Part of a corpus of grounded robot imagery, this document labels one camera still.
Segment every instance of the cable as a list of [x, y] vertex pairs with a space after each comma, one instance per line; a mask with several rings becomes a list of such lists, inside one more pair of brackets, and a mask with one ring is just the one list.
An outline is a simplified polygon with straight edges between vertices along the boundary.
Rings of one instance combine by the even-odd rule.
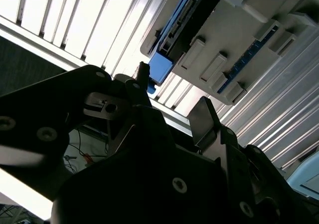
[[73, 148], [76, 148], [77, 150], [79, 150], [80, 155], [83, 156], [83, 157], [100, 157], [100, 158], [106, 158], [107, 157], [107, 156], [101, 156], [101, 155], [85, 154], [78, 147], [74, 146], [73, 144], [69, 144], [69, 145], [72, 146]]
[[100, 157], [100, 158], [106, 158], [107, 156], [102, 156], [102, 155], [89, 155], [89, 154], [85, 154], [81, 151], [81, 134], [80, 134], [80, 131], [78, 130], [78, 133], [79, 133], [79, 147], [76, 147], [72, 144], [69, 144], [70, 146], [76, 148], [77, 150], [79, 150], [79, 154], [83, 157], [87, 157], [87, 156], [90, 156], [90, 157]]
[[76, 174], [76, 171], [75, 171], [75, 170], [74, 170], [74, 168], [72, 167], [72, 165], [71, 165], [70, 161], [69, 161], [69, 160], [67, 160], [67, 162], [69, 163], [70, 168], [72, 169], [72, 172], [73, 172], [74, 174]]

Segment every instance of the mounting hole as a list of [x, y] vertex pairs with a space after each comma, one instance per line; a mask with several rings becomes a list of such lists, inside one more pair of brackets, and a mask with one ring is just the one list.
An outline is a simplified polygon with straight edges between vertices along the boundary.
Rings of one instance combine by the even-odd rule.
[[173, 178], [172, 181], [173, 187], [179, 193], [186, 193], [187, 192], [187, 185], [181, 178]]
[[57, 136], [58, 133], [55, 131], [55, 129], [50, 128], [50, 127], [42, 127], [40, 129], [38, 129], [38, 131], [36, 132], [36, 136], [44, 142], [51, 142], [54, 141]]
[[240, 202], [239, 203], [241, 211], [248, 217], [253, 218], [254, 213], [251, 207], [246, 202]]
[[139, 84], [136, 84], [136, 83], [133, 83], [133, 86], [134, 86], [136, 89], [139, 89], [139, 88], [140, 88], [140, 85], [139, 85]]
[[15, 121], [8, 116], [0, 116], [0, 131], [8, 131], [15, 127]]
[[107, 113], [114, 113], [116, 111], [118, 107], [115, 105], [115, 104], [108, 104], [106, 107], [105, 107], [105, 111]]
[[96, 75], [99, 76], [99, 77], [105, 78], [105, 75], [104, 75], [102, 72], [99, 72], [99, 71], [98, 71], [98, 72], [96, 73]]

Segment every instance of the blue tab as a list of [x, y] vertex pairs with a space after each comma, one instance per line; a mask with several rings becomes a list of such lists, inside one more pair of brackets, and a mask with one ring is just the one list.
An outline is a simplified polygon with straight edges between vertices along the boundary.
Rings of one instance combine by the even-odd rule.
[[162, 83], [173, 68], [173, 63], [158, 52], [151, 58], [149, 65], [150, 77], [157, 83]]
[[148, 85], [148, 93], [150, 94], [154, 94], [156, 91], [156, 88], [155, 88], [155, 85], [153, 82], [149, 82], [149, 85]]

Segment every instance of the dark wall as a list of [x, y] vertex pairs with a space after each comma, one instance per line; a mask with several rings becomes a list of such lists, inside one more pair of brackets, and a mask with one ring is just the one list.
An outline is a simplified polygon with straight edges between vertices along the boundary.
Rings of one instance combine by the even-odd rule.
[[60, 67], [0, 37], [0, 96], [63, 72]]

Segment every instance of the bolt head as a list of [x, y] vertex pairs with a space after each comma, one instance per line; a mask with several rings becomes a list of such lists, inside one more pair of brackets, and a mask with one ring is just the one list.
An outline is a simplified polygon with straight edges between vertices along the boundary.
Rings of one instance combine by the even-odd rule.
[[15, 120], [9, 116], [0, 116], [0, 131], [9, 131], [15, 127]]
[[172, 181], [173, 187], [179, 193], [186, 193], [187, 192], [187, 185], [181, 178], [173, 178]]
[[42, 127], [40, 129], [38, 129], [36, 136], [38, 137], [38, 139], [40, 139], [41, 141], [44, 142], [51, 142], [54, 141], [58, 134], [55, 131], [55, 129], [50, 128], [50, 127]]

